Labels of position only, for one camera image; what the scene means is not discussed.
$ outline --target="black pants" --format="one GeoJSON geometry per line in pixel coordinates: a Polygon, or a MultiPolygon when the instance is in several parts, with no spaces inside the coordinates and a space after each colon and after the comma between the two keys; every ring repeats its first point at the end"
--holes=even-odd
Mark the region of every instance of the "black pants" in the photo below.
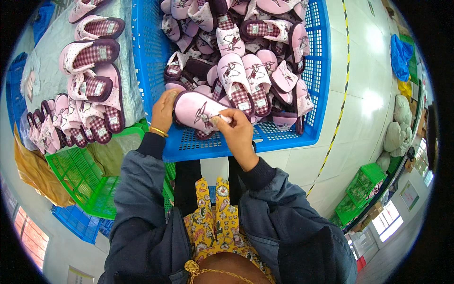
{"type": "MultiPolygon", "coordinates": [[[[228,157],[228,162],[230,204],[238,205],[238,201],[246,191],[246,187],[239,176],[243,170],[233,156],[228,157]]],[[[197,209],[195,182],[202,178],[200,160],[175,163],[175,175],[175,206],[180,208],[183,216],[186,216],[197,209]]]]}

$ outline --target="framed notice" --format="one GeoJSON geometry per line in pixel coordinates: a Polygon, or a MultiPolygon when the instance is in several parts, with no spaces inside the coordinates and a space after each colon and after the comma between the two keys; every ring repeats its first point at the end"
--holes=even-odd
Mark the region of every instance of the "framed notice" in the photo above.
{"type": "Polygon", "coordinates": [[[70,266],[68,270],[68,284],[93,284],[94,277],[70,266]]]}
{"type": "Polygon", "coordinates": [[[400,196],[407,205],[408,211],[410,211],[413,208],[413,206],[419,199],[419,195],[410,181],[407,182],[404,189],[400,192],[400,196]]]}

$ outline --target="yellow floral shirt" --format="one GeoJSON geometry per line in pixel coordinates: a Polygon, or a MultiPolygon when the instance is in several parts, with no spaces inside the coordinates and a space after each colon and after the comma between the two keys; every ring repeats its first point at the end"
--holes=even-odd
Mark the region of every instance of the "yellow floral shirt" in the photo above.
{"type": "Polygon", "coordinates": [[[260,259],[247,236],[239,228],[238,207],[230,205],[228,181],[217,179],[216,206],[211,206],[208,185],[204,178],[196,182],[196,192],[198,209],[184,217],[192,245],[192,259],[199,263],[220,252],[239,254],[254,263],[271,283],[276,283],[269,267],[260,259]]]}

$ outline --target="brown cloth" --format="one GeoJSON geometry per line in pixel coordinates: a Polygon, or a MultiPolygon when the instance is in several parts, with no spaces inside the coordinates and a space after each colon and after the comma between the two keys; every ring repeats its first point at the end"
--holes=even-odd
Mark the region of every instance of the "brown cloth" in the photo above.
{"type": "Polygon", "coordinates": [[[14,138],[14,159],[20,179],[55,206],[74,205],[74,200],[58,181],[45,157],[39,151],[30,151],[22,145],[16,125],[14,125],[14,138]]]}

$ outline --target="yellow and black striped tape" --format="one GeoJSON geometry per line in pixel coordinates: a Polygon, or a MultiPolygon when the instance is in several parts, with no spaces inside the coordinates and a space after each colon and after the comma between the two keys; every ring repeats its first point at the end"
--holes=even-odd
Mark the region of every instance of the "yellow and black striped tape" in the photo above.
{"type": "Polygon", "coordinates": [[[339,125],[341,124],[342,115],[344,113],[345,100],[347,99],[348,78],[349,78],[349,75],[350,75],[350,36],[348,34],[347,9],[345,8],[344,0],[342,0],[342,5],[344,6],[345,28],[347,29],[347,79],[346,79],[346,82],[345,82],[344,101],[342,102],[342,107],[340,108],[340,114],[339,114],[339,119],[337,121],[336,130],[334,131],[333,139],[331,139],[331,144],[330,144],[330,147],[328,149],[328,152],[326,153],[325,160],[323,161],[323,165],[321,166],[320,171],[318,172],[318,175],[315,178],[314,183],[311,186],[311,189],[309,189],[309,191],[307,192],[307,195],[309,195],[311,193],[312,189],[314,188],[315,181],[320,176],[321,171],[323,171],[323,167],[325,166],[326,161],[328,160],[328,155],[331,152],[331,148],[333,147],[333,144],[334,144],[334,139],[336,139],[337,131],[339,130],[339,125]]]}

